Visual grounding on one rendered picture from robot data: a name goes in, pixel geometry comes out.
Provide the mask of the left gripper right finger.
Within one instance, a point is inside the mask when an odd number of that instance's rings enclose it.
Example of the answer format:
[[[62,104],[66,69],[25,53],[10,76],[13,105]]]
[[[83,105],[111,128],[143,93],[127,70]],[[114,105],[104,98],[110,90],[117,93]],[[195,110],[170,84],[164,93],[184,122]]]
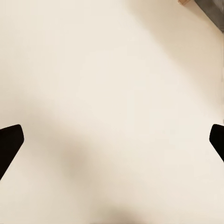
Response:
[[[224,126],[214,124],[209,140],[224,162]]]

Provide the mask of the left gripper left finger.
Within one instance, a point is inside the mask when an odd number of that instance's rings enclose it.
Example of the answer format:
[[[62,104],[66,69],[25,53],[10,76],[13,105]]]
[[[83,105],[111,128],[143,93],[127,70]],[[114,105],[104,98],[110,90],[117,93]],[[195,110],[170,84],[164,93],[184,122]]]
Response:
[[[0,129],[0,180],[24,143],[20,124]]]

